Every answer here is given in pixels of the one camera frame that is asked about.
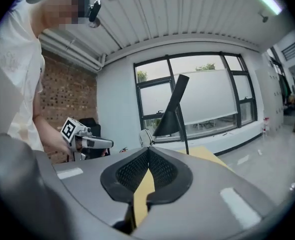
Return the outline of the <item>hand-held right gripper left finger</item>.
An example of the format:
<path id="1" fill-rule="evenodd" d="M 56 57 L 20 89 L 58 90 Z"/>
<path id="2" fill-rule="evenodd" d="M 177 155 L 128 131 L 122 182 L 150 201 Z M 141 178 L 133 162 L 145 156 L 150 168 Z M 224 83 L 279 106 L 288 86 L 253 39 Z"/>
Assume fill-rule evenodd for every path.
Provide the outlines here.
<path id="1" fill-rule="evenodd" d="M 119 155 L 51 164 L 46 153 L 34 151 L 49 203 L 46 240 L 150 240 L 131 227 L 133 193 L 120 184 L 109 166 L 142 155 L 137 148 Z"/>

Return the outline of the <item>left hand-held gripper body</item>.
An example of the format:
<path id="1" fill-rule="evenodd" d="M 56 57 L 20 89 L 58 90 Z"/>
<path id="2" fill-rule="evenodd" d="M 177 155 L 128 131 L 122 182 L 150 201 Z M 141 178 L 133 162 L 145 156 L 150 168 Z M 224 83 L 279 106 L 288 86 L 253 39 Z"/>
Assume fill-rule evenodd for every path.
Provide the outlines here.
<path id="1" fill-rule="evenodd" d="M 93 137 L 91 129 L 76 119 L 68 117 L 60 133 L 72 152 L 73 160 L 85 160 L 86 155 L 82 153 L 82 149 L 88 148 L 88 140 Z"/>

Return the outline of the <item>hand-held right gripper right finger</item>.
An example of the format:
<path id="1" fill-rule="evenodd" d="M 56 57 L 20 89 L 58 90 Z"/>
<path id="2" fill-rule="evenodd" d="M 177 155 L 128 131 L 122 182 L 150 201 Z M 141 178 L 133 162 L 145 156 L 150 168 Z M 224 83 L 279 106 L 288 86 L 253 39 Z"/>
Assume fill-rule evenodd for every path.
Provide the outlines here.
<path id="1" fill-rule="evenodd" d="M 180 198 L 154 205 L 134 231 L 139 240 L 263 240 L 275 208 L 255 185 L 207 159 L 157 148 L 191 170 L 191 186 Z"/>

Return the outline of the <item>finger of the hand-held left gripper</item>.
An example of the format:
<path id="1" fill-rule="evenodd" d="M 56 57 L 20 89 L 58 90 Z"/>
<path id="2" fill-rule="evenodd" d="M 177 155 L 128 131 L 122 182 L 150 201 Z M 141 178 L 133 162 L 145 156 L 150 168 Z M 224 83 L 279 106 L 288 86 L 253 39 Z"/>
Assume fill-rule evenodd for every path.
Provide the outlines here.
<path id="1" fill-rule="evenodd" d="M 81 144 L 83 148 L 88 149 L 109 149 L 114 146 L 112 140 L 95 136 L 83 136 Z"/>

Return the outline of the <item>black desk lamp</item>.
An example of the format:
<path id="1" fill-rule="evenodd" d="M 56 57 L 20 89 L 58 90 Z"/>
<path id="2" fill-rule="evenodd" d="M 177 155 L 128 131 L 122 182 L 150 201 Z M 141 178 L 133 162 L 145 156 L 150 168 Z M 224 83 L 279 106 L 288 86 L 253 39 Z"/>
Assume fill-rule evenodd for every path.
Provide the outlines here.
<path id="1" fill-rule="evenodd" d="M 175 84 L 174 90 L 171 94 L 169 103 L 165 109 L 165 112 L 162 115 L 162 118 L 155 129 L 153 136 L 159 137 L 159 136 L 166 136 L 170 135 L 176 132 L 179 132 L 180 130 L 183 131 L 183 139 L 185 143 L 185 151 L 186 154 L 189 155 L 189 146 L 188 146 L 188 140 L 187 140 L 187 134 L 186 129 L 184 125 L 184 120 L 178 119 L 176 110 L 180 105 L 180 101 L 183 97 L 183 94 L 185 92 L 185 89 L 188 85 L 189 77 L 180 74 L 177 78 L 177 82 Z"/>

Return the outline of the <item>black office chair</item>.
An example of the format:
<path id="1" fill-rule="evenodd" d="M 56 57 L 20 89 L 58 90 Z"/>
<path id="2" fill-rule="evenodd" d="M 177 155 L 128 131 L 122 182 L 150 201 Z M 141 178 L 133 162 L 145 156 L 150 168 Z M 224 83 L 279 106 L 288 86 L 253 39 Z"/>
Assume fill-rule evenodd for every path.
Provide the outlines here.
<path id="1" fill-rule="evenodd" d="M 96 123 L 93 117 L 81 118 L 79 122 L 85 125 L 86 127 L 89 127 L 94 137 L 99 137 L 99 138 L 101 137 L 101 125 Z M 109 148 L 106 148 L 106 149 L 83 148 L 82 154 L 85 155 L 85 160 L 96 159 L 96 158 L 106 157 L 111 155 Z"/>

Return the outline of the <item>beige backpack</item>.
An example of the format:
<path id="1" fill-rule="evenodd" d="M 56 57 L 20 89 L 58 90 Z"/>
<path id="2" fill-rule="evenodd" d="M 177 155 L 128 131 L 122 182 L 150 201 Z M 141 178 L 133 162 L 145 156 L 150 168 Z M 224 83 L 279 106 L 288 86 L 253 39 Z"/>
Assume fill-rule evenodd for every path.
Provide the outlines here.
<path id="1" fill-rule="evenodd" d="M 148 129 L 143 129 L 139 133 L 139 140 L 142 147 L 151 147 L 155 141 Z"/>

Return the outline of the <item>black-framed window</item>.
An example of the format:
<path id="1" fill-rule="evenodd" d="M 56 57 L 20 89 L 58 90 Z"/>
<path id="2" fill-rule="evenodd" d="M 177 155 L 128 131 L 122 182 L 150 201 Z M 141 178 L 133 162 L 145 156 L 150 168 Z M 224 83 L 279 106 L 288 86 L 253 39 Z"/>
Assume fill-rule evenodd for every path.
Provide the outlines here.
<path id="1" fill-rule="evenodd" d="M 189 52 L 164 55 L 135 63 L 136 96 L 142 129 L 154 132 L 170 101 L 177 80 L 174 74 L 190 71 L 226 69 L 233 87 L 237 114 L 185 125 L 181 106 L 177 117 L 183 119 L 187 140 L 225 134 L 258 120 L 256 95 L 253 83 L 240 54 L 228 52 Z M 158 143 L 184 141 L 183 131 L 158 136 Z"/>

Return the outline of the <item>white ceiling pipe bundle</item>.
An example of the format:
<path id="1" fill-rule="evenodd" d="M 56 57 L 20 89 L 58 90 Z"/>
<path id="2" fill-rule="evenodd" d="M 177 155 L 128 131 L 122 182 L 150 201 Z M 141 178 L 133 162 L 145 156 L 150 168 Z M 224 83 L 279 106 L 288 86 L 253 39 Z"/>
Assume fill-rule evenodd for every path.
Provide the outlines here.
<path id="1" fill-rule="evenodd" d="M 47 29 L 40 34 L 42 48 L 66 60 L 78 64 L 89 71 L 101 71 L 106 62 L 106 54 L 98 53 L 82 38 L 65 30 Z"/>

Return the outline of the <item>small white red rack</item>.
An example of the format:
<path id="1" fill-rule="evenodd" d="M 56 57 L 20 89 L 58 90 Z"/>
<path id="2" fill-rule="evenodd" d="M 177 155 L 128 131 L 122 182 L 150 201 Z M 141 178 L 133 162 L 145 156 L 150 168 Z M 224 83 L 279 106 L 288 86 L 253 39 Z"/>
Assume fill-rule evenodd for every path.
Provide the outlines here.
<path id="1" fill-rule="evenodd" d="M 265 117 L 263 119 L 263 127 L 262 127 L 262 137 L 263 139 L 268 136 L 270 133 L 270 118 Z"/>

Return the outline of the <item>person's white t-shirt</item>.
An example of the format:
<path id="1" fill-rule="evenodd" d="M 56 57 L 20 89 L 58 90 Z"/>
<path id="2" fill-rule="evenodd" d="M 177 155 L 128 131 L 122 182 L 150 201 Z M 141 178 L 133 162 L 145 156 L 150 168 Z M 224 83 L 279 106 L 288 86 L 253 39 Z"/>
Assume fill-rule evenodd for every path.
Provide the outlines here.
<path id="1" fill-rule="evenodd" d="M 33 122 L 33 101 L 43 90 L 45 59 L 31 28 L 29 7 L 26 0 L 15 0 L 0 22 L 0 68 L 22 95 L 8 134 L 33 150 L 43 151 Z"/>

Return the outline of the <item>white roller blind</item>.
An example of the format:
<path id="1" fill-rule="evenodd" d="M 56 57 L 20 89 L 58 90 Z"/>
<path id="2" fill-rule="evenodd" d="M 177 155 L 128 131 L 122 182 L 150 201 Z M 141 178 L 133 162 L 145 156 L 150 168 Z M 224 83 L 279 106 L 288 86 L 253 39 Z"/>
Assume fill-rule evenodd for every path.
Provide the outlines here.
<path id="1" fill-rule="evenodd" d="M 205 70 L 175 73 L 189 77 L 180 101 L 184 124 L 193 125 L 238 113 L 228 71 Z"/>

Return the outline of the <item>grey locker cabinet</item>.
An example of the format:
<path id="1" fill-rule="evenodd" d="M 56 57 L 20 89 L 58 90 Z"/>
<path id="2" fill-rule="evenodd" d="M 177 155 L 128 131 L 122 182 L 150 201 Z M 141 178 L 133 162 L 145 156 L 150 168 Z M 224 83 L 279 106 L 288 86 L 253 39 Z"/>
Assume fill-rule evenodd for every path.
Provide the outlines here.
<path id="1" fill-rule="evenodd" d="M 256 71 L 263 101 L 263 118 L 269 117 L 270 136 L 276 136 L 284 123 L 284 105 L 278 74 L 272 67 L 264 66 Z"/>

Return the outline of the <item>hanging dark coat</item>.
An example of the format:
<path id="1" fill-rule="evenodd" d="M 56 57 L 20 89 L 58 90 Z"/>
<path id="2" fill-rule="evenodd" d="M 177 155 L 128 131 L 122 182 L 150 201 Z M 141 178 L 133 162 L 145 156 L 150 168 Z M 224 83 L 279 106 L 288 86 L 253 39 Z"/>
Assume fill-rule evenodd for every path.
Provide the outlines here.
<path id="1" fill-rule="evenodd" d="M 282 102 L 283 104 L 287 104 L 288 98 L 292 92 L 286 77 L 280 74 L 278 76 L 279 76 L 279 85 L 280 85 L 280 90 L 282 95 Z"/>

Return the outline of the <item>small grey ceiling fixture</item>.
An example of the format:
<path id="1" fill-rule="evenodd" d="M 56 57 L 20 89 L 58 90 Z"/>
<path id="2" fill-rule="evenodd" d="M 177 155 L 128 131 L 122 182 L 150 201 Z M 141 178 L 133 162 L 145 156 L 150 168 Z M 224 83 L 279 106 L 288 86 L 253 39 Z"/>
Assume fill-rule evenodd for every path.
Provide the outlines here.
<path id="1" fill-rule="evenodd" d="M 262 22 L 263 23 L 266 23 L 268 21 L 269 17 L 263 15 L 263 10 L 259 10 L 257 14 L 262 17 Z"/>

